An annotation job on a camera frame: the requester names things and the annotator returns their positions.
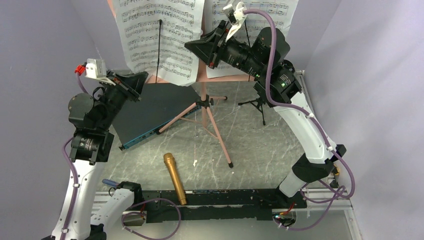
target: lavender wall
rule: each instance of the lavender wall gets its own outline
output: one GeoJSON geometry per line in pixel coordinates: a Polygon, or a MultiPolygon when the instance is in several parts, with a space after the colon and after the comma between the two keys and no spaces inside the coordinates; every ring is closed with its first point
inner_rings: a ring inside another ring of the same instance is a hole
{"type": "MultiPolygon", "coordinates": [[[[340,1],[299,0],[287,38],[291,46],[287,59],[292,61],[297,69],[306,68],[340,1]]],[[[117,25],[108,2],[72,0],[72,3],[107,66],[126,68],[117,25]]]]}
{"type": "MultiPolygon", "coordinates": [[[[97,58],[68,0],[0,2],[0,239],[41,239],[58,220],[73,132],[74,69],[97,58]]],[[[94,81],[83,79],[88,89],[94,81]]]]}
{"type": "Polygon", "coordinates": [[[424,239],[422,9],[420,0],[343,0],[306,68],[320,122],[347,147],[365,240],[424,239]]]}

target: red connector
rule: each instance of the red connector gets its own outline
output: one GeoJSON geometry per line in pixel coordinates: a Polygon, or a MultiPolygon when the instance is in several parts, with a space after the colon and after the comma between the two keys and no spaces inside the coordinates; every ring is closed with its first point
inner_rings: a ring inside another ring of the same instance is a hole
{"type": "Polygon", "coordinates": [[[86,70],[86,67],[85,67],[85,66],[83,66],[83,65],[78,65],[78,66],[75,68],[75,73],[78,73],[78,74],[81,76],[81,74],[83,74],[85,70],[86,70]]]}

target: gold microphone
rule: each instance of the gold microphone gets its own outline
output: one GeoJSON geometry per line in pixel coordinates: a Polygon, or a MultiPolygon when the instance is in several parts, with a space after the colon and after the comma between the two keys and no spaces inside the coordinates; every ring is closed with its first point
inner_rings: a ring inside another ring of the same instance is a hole
{"type": "Polygon", "coordinates": [[[179,204],[186,205],[186,193],[184,192],[183,184],[181,183],[180,176],[178,176],[175,158],[172,153],[168,152],[163,155],[163,162],[168,168],[169,175],[171,176],[173,187],[175,188],[176,195],[178,196],[179,204]]]}

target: sheet music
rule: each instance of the sheet music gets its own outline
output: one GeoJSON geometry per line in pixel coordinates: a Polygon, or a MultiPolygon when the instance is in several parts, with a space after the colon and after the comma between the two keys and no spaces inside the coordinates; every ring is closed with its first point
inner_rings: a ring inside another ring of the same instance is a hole
{"type": "Polygon", "coordinates": [[[178,86],[196,81],[199,59],[184,43],[200,38],[205,0],[113,0],[125,62],[134,73],[156,75],[178,86]]]}
{"type": "MultiPolygon", "coordinates": [[[[275,27],[280,29],[284,36],[287,38],[290,25],[292,24],[293,14],[299,0],[244,0],[247,9],[259,9],[267,12],[274,20],[275,27]]],[[[223,12],[227,0],[208,0],[205,4],[204,20],[206,33],[214,30],[221,20],[227,20],[223,12]]],[[[261,15],[249,14],[246,18],[247,31],[249,35],[250,45],[255,42],[259,32],[264,27],[269,27],[268,21],[261,15]]],[[[245,25],[237,31],[234,35],[239,42],[248,43],[245,25]]],[[[231,65],[221,61],[219,66],[215,69],[206,68],[208,78],[217,78],[222,76],[231,76],[245,74],[241,70],[232,67],[231,65]]]]}

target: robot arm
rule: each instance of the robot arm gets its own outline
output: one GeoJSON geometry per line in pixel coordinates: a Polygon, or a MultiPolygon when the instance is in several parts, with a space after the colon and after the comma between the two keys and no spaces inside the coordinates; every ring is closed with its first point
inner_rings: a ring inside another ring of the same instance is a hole
{"type": "Polygon", "coordinates": [[[106,239],[105,233],[122,212],[143,201],[140,184],[122,182],[114,197],[91,216],[96,185],[108,162],[114,140],[109,127],[126,101],[141,99],[148,73],[119,75],[106,71],[101,59],[88,59],[87,64],[77,70],[81,74],[84,68],[86,77],[102,84],[103,94],[95,99],[87,93],[80,93],[69,101],[69,121],[76,128],[69,156],[71,173],[57,224],[51,236],[44,240],[106,239]]]}
{"type": "Polygon", "coordinates": [[[307,183],[325,178],[331,173],[334,168],[333,162],[337,160],[332,150],[340,151],[339,154],[343,155],[346,149],[343,145],[336,146],[325,132],[326,139],[323,138],[323,133],[311,120],[311,117],[314,117],[313,114],[306,116],[304,112],[298,110],[303,109],[308,113],[312,112],[302,87],[294,76],[293,65],[284,60],[290,46],[280,30],[276,29],[277,44],[273,62],[269,62],[271,46],[275,46],[272,43],[270,27],[265,27],[260,31],[252,47],[249,47],[246,43],[238,42],[232,37],[234,32],[231,32],[231,30],[238,29],[238,23],[245,20],[244,15],[235,14],[241,7],[240,2],[236,9],[228,10],[229,6],[226,7],[227,11],[224,12],[232,25],[230,29],[227,29],[230,24],[221,21],[214,31],[199,40],[187,42],[184,46],[212,69],[217,67],[222,60],[253,76],[256,81],[254,88],[259,97],[287,122],[299,139],[305,154],[293,165],[292,170],[278,188],[282,193],[283,201],[291,202],[293,201],[291,198],[307,183]],[[266,70],[270,64],[272,71],[270,74],[270,89],[267,92],[266,76],[269,73],[266,70]],[[268,93],[274,103],[267,97],[268,93]]]}

